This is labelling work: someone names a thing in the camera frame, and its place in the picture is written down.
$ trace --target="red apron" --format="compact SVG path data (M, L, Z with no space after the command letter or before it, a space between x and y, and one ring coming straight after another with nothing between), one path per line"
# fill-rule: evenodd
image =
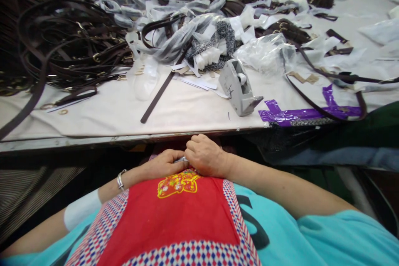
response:
M67 265L260 265L233 184L188 169L103 205Z

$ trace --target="gray tape dispenser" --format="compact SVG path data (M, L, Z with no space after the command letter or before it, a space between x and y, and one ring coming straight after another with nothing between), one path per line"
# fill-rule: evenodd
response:
M226 62L219 76L223 91L230 98L238 116L251 114L255 107L263 100L262 96L254 97L245 69L238 59Z

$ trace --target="silver bracelet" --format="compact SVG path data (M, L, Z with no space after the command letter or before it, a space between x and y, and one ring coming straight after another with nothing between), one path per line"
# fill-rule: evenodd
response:
M122 189L122 191L125 191L123 188L123 183L122 183L122 174L124 174L126 170L122 170L118 177L116 178L116 182L118 183L118 189Z

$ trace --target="light blue shirt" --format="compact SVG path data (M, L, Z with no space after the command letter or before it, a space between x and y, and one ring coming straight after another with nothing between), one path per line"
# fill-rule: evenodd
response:
M399 241L374 219L348 210L295 220L279 204L234 185L241 213L263 265L399 265ZM41 253L13 256L3 265L50 266L68 259L98 211Z

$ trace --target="yellow embroidery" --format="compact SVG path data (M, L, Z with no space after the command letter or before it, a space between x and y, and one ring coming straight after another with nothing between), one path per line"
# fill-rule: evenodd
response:
M183 191L196 193L197 183L195 181L200 177L192 169L186 169L181 173L166 177L158 184L158 197L166 198Z

